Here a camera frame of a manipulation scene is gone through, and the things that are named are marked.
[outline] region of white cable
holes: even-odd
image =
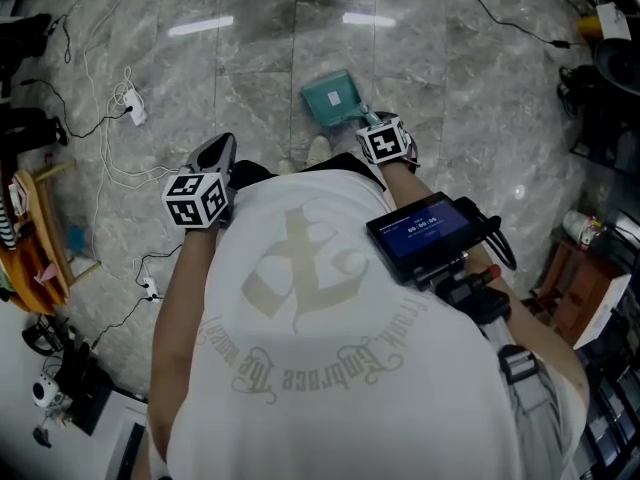
[[[100,103],[98,101],[98,97],[96,96],[96,86],[95,86],[95,82],[93,80],[93,78],[91,77],[91,74],[89,73],[89,62],[87,61],[87,51],[89,50],[89,46],[91,43],[91,40],[93,39],[95,33],[98,31],[98,29],[107,21],[107,19],[109,19],[109,17],[115,12],[115,10],[118,8],[118,6],[120,5],[120,3],[122,2],[122,0],[117,0],[116,3],[114,4],[114,6],[109,9],[109,12],[107,12],[107,14],[105,14],[105,16],[93,27],[93,29],[91,30],[91,33],[89,34],[89,37],[87,38],[87,43],[84,47],[84,50],[82,52],[82,56],[84,59],[84,68],[85,68],[85,74],[87,75],[87,78],[89,79],[89,81],[91,82],[91,92],[93,94],[93,101],[96,104],[96,116],[98,119],[98,122],[100,121]],[[131,69],[129,68],[129,71],[127,73],[127,70],[125,69],[125,82],[124,82],[124,86],[127,87],[128,84],[131,84],[131,86],[133,86],[133,83],[130,80],[130,76],[131,76]],[[119,102],[121,100],[119,100],[119,96],[116,96],[117,93],[117,89],[118,87],[120,87],[120,85],[122,85],[122,83],[118,84],[116,86],[116,88],[114,88],[114,96],[112,96],[112,98],[110,98],[110,100],[107,102],[107,108],[109,107],[109,102],[113,99],[116,102],[116,105],[119,104]],[[144,102],[142,101],[142,98],[140,98],[140,102],[143,105],[144,108]],[[97,227],[97,221],[98,221],[98,212],[100,210],[100,194],[102,193],[102,188],[104,187],[104,173],[106,171],[106,173],[108,174],[109,178],[111,179],[111,181],[113,183],[115,183],[116,185],[120,185],[132,190],[137,190],[140,187],[142,187],[143,185],[157,180],[161,177],[163,177],[164,175],[166,175],[169,172],[176,172],[176,170],[171,170],[168,169],[164,166],[158,166],[158,167],[154,167],[153,169],[149,170],[149,171],[145,171],[145,172],[140,172],[140,173],[127,173],[125,171],[122,171],[120,169],[117,169],[115,166],[113,166],[113,160],[111,159],[111,148],[110,145],[108,143],[108,126],[109,126],[109,120],[107,120],[107,124],[106,124],[106,128],[105,128],[105,134],[103,134],[102,132],[102,126],[98,126],[98,131],[100,133],[100,148],[99,148],[99,154],[100,154],[100,160],[102,161],[102,171],[100,173],[100,184],[98,185],[98,191],[96,194],[96,210],[93,214],[93,225],[92,225],[92,230],[91,230],[91,252],[93,254],[93,257],[96,261],[98,261],[97,259],[97,254],[96,254],[96,249],[95,249],[95,235],[96,235],[96,227]],[[106,148],[104,150],[104,156],[103,156],[103,143],[105,142],[105,135],[106,135]],[[107,165],[107,155],[109,157],[109,159],[111,159],[111,165],[114,167],[115,170],[121,172],[122,174],[125,175],[129,175],[129,176],[141,176],[144,174],[148,174],[150,172],[153,172],[156,169],[161,169],[162,170],[162,174],[160,174],[159,176],[156,177],[152,177],[149,178],[145,181],[143,181],[142,183],[140,183],[139,185],[136,186],[131,186],[131,185],[127,185],[124,183],[120,183],[118,181],[116,181],[113,176],[111,175],[111,172],[109,171],[109,167]],[[131,272],[129,274],[127,274],[125,276],[124,279],[120,279],[117,276],[113,275],[111,272],[109,272],[104,265],[102,265],[102,263],[100,264],[100,268],[107,274],[109,275],[111,278],[117,280],[117,281],[124,281],[126,280],[126,278],[131,275]]]
[[[133,258],[133,262],[131,263],[131,270],[129,270],[129,273],[122,278],[123,282],[126,281],[127,278],[136,271],[136,261],[140,261],[140,265],[144,267],[144,269],[147,272],[147,277],[151,277],[151,273],[149,272],[149,267],[147,267],[146,263],[142,258],[140,258],[139,256],[136,256],[135,258]]]

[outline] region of black wire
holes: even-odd
[[[182,244],[176,246],[170,253],[165,254],[162,252],[150,252],[148,254],[145,254],[142,258],[140,258],[140,268],[138,269],[138,274],[136,275],[134,281],[135,283],[140,286],[141,288],[146,288],[145,285],[141,284],[138,279],[140,278],[140,272],[142,272],[142,268],[144,267],[144,260],[147,258],[169,258],[170,256],[173,256],[173,253],[175,253],[178,249],[180,249],[180,247],[182,247]]]
[[[498,259],[507,267],[509,270],[515,270],[518,268],[518,262],[516,261],[516,257],[511,250],[511,246],[507,239],[502,234],[502,231],[498,230],[495,233],[489,235],[487,237],[487,244],[493,252],[496,254]]]
[[[119,116],[104,116],[102,119],[100,119],[98,124],[95,125],[91,129],[91,131],[85,133],[84,135],[77,135],[77,134],[75,134],[75,133],[73,133],[71,131],[71,128],[69,128],[69,123],[67,122],[67,104],[64,101],[64,98],[62,96],[60,96],[60,93],[58,91],[56,91],[56,89],[55,89],[55,87],[53,85],[51,85],[46,80],[42,80],[41,78],[28,78],[27,80],[23,80],[22,82],[20,82],[20,85],[31,85],[31,84],[33,84],[35,82],[39,82],[39,83],[44,84],[47,87],[49,87],[49,89],[51,89],[53,94],[55,94],[58,97],[58,99],[62,102],[62,118],[64,119],[64,124],[67,127],[67,131],[69,132],[69,135],[71,135],[72,137],[75,137],[76,139],[84,139],[85,137],[88,137],[93,132],[95,132],[98,129],[98,126],[100,126],[102,123],[104,123],[107,119],[113,119],[114,121],[117,121],[122,116],[124,116],[125,114],[128,114],[129,112],[131,112],[133,110],[133,107],[127,107],[122,112],[122,114],[120,114]]]
[[[49,359],[58,359],[58,360],[62,360],[62,358],[60,356],[56,356],[55,354],[52,354],[50,356],[48,356],[45,360],[44,363],[42,363],[42,371],[45,371],[47,368],[47,362],[49,361]]]
[[[65,64],[69,64],[71,62],[71,36],[69,35],[69,31],[67,30],[67,19],[69,18],[69,15],[77,7],[77,5],[79,3],[80,3],[80,0],[76,0],[75,2],[73,2],[73,4],[71,5],[71,7],[69,7],[69,10],[67,12],[65,12],[64,14],[61,14],[60,16],[58,16],[51,23],[51,26],[49,27],[49,30],[47,31],[47,34],[49,34],[49,35],[53,34],[55,32],[56,28],[58,28],[58,23],[60,23],[62,21],[62,30],[64,31],[64,35],[67,38],[67,48],[64,51],[64,63]]]
[[[104,336],[104,334],[109,330],[109,329],[116,329],[117,327],[122,327],[125,322],[129,319],[129,317],[131,315],[133,315],[133,312],[138,308],[138,306],[140,305],[140,303],[143,300],[153,300],[151,297],[142,297],[138,300],[138,302],[136,302],[136,305],[133,306],[133,309],[131,311],[129,311],[129,314],[127,316],[124,317],[124,320],[122,320],[122,322],[120,322],[119,324],[110,324],[108,325],[100,334],[98,334],[98,337],[94,340],[93,344],[91,345],[91,350],[95,349],[96,346],[98,345],[98,342],[100,341],[100,339],[102,338],[102,336]]]
[[[71,62],[71,36],[69,35],[69,31],[67,30],[67,18],[68,17],[69,17],[69,15],[66,14],[64,19],[62,20],[62,30],[64,32],[64,35],[67,36],[67,48],[64,51],[64,63],[65,64],[69,64]]]
[[[505,27],[513,27],[518,29],[520,32],[523,32],[527,35],[530,35],[531,37],[534,37],[535,39],[537,39],[538,41],[545,43],[545,44],[550,44],[551,46],[555,46],[556,48],[564,48],[564,49],[568,49],[571,48],[571,46],[587,46],[585,43],[570,43],[569,41],[563,41],[560,39],[554,39],[552,41],[548,41],[547,39],[543,39],[542,37],[540,37],[539,35],[537,35],[534,32],[531,32],[530,30],[527,30],[526,28],[521,27],[520,25],[518,25],[517,23],[512,23],[510,21],[503,21],[500,20],[498,18],[496,18],[491,11],[489,10],[489,8],[485,5],[485,3],[482,0],[477,0],[478,3],[482,6],[482,8],[484,9],[484,11],[487,13],[487,15],[489,16],[489,18],[491,18],[495,23],[497,23],[498,25],[504,25]]]

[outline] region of teal dustpan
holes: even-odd
[[[336,126],[362,118],[370,124],[380,122],[360,99],[347,71],[338,71],[311,82],[302,88],[302,95],[322,126]]]

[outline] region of white container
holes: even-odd
[[[564,229],[577,244],[580,244],[580,238],[588,224],[589,217],[580,212],[569,210],[562,220],[562,229]]]

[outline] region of display screen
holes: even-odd
[[[438,201],[380,229],[382,239],[401,258],[465,227],[469,221],[449,201]]]

